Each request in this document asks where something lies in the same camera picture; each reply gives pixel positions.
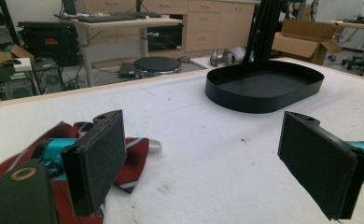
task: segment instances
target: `gray floor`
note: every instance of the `gray floor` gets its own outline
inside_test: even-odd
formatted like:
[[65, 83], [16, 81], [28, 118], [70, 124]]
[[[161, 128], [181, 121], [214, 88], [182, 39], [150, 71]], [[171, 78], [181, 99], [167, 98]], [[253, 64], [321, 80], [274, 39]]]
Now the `gray floor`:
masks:
[[[354, 75], [359, 75], [360, 69], [357, 66], [353, 66], [351, 70], [346, 69], [346, 65], [342, 65], [343, 59], [350, 59], [352, 58], [356, 53], [349, 50], [344, 50], [341, 53], [338, 53], [336, 55], [336, 61], [333, 62], [332, 60], [327, 58], [325, 59], [323, 65], [335, 70], [343, 71], [345, 73], [350, 73]], [[181, 72], [190, 72], [190, 71], [196, 71], [203, 69], [202, 67], [193, 64], [193, 63], [182, 63]], [[118, 75], [118, 68], [106, 68], [101, 70], [94, 70], [94, 76], [95, 76], [95, 84], [96, 85], [106, 85], [110, 83], [116, 83], [121, 81], [128, 81], [129, 79], [120, 79]], [[72, 66], [72, 67], [66, 67], [63, 70], [63, 80], [65, 83], [69, 82], [70, 80], [75, 80], [78, 75], [78, 85], [80, 88], [86, 88], [86, 77], [84, 74], [84, 69], [81, 68], [79, 70], [79, 66]]]

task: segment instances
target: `stool seat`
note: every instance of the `stool seat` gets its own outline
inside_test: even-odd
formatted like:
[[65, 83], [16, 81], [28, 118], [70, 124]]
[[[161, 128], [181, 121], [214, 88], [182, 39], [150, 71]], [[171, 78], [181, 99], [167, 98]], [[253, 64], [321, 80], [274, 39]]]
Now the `stool seat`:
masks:
[[140, 77], [155, 77], [179, 73], [181, 62], [177, 59], [167, 57], [146, 57], [136, 60], [134, 63], [135, 73]]

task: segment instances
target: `black oval tray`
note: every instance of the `black oval tray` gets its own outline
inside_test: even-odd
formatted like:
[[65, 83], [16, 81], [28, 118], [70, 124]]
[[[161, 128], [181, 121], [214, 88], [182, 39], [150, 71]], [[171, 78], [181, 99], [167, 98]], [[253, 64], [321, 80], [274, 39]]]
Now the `black oval tray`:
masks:
[[205, 94], [228, 109], [263, 114], [316, 94], [323, 80], [321, 73], [298, 64], [252, 62], [208, 72]]

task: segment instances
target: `cabinet drawer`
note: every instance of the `cabinet drawer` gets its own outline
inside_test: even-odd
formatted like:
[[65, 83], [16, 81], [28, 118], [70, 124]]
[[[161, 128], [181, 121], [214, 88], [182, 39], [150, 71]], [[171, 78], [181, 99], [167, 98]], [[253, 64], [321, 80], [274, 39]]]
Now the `cabinet drawer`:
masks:
[[187, 0], [149, 0], [144, 1], [143, 6], [149, 11], [161, 14], [187, 14]]
[[219, 2], [222, 12], [253, 13], [255, 4]]
[[185, 51], [214, 49], [217, 44], [217, 33], [192, 33], [186, 38]]
[[189, 11], [215, 11], [221, 10], [221, 3], [215, 1], [189, 1]]
[[191, 12], [188, 14], [187, 31], [212, 32], [217, 30], [219, 14], [216, 12]]
[[85, 0], [86, 10], [100, 9], [103, 12], [127, 11], [135, 8], [135, 1], [131, 0]]

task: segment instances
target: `drawer handle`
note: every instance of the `drawer handle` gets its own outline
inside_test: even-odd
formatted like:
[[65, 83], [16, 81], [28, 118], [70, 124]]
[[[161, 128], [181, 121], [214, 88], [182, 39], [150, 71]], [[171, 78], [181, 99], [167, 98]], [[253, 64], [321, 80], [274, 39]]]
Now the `drawer handle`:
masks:
[[160, 5], [161, 7], [169, 7], [169, 6], [170, 6], [170, 4], [169, 4], [169, 3], [159, 3], [159, 5]]
[[105, 1], [105, 3], [107, 4], [107, 5], [118, 5], [119, 4], [119, 2], [118, 1], [110, 1], [110, 0], [106, 0]]

